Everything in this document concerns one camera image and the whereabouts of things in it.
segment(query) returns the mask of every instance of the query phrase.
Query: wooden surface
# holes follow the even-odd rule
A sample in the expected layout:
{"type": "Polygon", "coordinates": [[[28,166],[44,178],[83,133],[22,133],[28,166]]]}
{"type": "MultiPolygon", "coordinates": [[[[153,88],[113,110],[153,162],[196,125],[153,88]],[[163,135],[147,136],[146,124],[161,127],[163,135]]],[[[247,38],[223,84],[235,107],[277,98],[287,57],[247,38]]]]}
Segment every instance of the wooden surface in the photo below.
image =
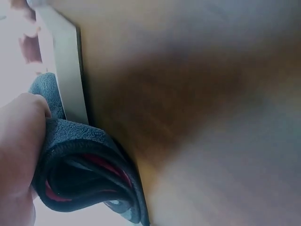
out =
{"type": "Polygon", "coordinates": [[[51,0],[156,226],[299,226],[299,0],[51,0]]]}

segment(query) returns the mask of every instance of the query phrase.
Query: cloth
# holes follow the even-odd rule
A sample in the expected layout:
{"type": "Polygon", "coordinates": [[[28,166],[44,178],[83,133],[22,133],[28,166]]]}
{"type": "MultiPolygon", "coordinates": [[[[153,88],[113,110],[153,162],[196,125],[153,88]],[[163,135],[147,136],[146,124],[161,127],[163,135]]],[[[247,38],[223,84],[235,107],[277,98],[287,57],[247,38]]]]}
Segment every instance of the cloth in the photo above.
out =
{"type": "Polygon", "coordinates": [[[69,212],[104,202],[149,226],[139,174],[121,145],[101,129],[65,120],[54,74],[37,77],[29,92],[42,95],[52,113],[32,181],[44,204],[69,212]]]}

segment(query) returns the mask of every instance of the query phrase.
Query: microfiber towel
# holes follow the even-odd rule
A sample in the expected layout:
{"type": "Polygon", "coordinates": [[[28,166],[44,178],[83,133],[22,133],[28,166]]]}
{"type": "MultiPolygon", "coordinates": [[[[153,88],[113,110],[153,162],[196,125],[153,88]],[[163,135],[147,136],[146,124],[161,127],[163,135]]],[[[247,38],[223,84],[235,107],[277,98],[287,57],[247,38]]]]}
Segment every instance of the microfiber towel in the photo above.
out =
{"type": "Polygon", "coordinates": [[[54,74],[37,77],[29,92],[42,95],[52,113],[32,181],[44,204],[70,212],[104,202],[149,226],[139,174],[121,145],[102,129],[65,120],[54,74]]]}

